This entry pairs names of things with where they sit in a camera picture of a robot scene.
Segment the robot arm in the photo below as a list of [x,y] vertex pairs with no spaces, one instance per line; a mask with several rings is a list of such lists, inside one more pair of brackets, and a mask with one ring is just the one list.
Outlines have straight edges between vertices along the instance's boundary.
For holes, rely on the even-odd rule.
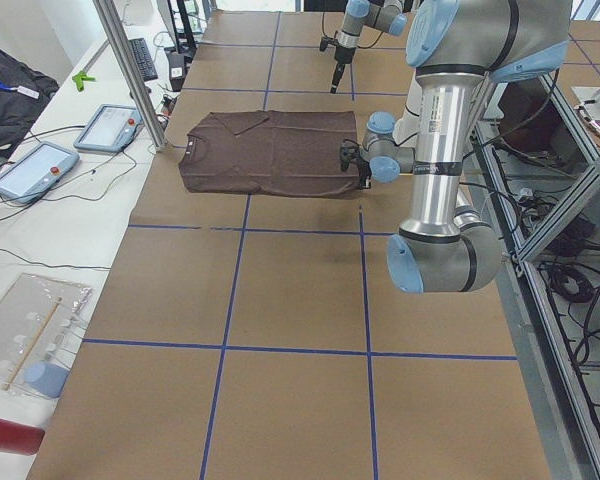
[[385,0],[349,0],[344,9],[344,17],[339,30],[333,36],[323,33],[319,50],[325,51],[328,46],[335,47],[334,69],[330,93],[337,92],[347,65],[351,65],[358,49],[364,27],[379,32],[378,39],[383,34],[400,36],[407,25],[407,13],[416,11],[420,1]]
[[406,45],[421,89],[414,153],[394,142],[387,112],[371,115],[360,148],[373,179],[412,174],[409,214],[387,244],[399,290],[470,292],[496,276],[499,241],[459,188],[470,101],[483,80],[510,83],[559,69],[570,15],[568,1],[426,1],[417,10]]

